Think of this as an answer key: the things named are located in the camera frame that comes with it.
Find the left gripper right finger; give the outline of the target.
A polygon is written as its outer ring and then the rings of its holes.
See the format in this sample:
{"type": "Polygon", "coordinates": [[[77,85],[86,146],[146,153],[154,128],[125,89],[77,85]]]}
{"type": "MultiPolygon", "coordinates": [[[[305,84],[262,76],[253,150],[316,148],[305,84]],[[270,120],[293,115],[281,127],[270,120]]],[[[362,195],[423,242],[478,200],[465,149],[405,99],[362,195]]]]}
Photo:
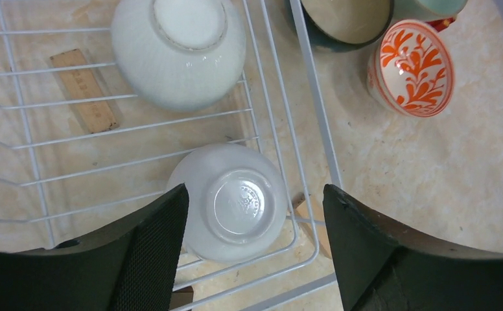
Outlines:
{"type": "Polygon", "coordinates": [[[345,310],[503,310],[503,253],[418,231],[335,185],[323,212],[345,310]]]}

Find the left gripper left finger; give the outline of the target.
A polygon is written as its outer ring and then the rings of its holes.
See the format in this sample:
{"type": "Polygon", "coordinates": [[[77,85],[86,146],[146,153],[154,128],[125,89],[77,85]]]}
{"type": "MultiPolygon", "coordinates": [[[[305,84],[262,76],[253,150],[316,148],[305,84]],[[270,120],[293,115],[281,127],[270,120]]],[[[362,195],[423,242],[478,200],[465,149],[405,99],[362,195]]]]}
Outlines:
{"type": "Polygon", "coordinates": [[[168,310],[188,207],[177,185],[53,249],[0,252],[0,310],[168,310]]]}

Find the white bowl front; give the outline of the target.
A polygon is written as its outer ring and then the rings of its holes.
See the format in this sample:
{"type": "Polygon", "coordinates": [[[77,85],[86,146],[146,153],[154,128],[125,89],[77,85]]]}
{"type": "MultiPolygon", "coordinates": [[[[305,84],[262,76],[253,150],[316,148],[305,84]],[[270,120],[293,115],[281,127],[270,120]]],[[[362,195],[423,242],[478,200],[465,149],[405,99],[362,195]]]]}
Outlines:
{"type": "Polygon", "coordinates": [[[258,151],[233,143],[192,151],[166,188],[184,184],[189,207],[182,246],[204,260],[235,264],[265,252],[288,209],[283,178],[258,151]]]}

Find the white bowl orange pattern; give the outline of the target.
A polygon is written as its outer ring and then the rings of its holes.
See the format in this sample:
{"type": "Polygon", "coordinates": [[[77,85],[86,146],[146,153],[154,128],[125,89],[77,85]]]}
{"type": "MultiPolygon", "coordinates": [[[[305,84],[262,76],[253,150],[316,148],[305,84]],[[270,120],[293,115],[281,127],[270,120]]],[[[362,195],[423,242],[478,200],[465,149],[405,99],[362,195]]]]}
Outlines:
{"type": "Polygon", "coordinates": [[[441,113],[454,92],[454,64],[438,32],[424,21],[392,25],[368,60],[366,86],[386,109],[408,117],[441,113]]]}

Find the plain white bowl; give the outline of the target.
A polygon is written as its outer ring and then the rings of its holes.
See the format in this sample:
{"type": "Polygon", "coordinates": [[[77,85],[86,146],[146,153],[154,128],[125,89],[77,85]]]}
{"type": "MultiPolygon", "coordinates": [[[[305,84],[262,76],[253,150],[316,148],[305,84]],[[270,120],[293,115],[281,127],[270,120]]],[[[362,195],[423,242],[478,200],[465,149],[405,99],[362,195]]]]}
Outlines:
{"type": "Polygon", "coordinates": [[[161,108],[208,108],[244,69],[246,32],[231,1],[120,1],[110,32],[122,76],[161,108]]]}

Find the dark blue bowl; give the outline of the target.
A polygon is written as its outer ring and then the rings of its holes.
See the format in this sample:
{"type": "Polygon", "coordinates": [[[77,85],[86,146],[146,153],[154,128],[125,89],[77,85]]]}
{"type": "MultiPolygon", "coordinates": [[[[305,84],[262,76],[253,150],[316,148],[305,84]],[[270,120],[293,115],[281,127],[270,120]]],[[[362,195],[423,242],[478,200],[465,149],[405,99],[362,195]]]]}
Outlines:
{"type": "Polygon", "coordinates": [[[391,0],[302,1],[310,44],[317,49],[348,52],[376,42],[393,17],[391,0]]]}

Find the celadon green bowl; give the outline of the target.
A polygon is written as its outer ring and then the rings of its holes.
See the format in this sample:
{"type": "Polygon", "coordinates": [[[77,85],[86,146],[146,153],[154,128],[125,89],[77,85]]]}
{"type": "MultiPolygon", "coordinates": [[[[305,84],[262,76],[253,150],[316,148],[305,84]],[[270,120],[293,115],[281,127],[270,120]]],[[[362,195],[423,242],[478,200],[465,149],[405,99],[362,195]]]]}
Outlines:
{"type": "Polygon", "coordinates": [[[393,18],[435,21],[459,14],[468,0],[396,0],[393,18]]]}

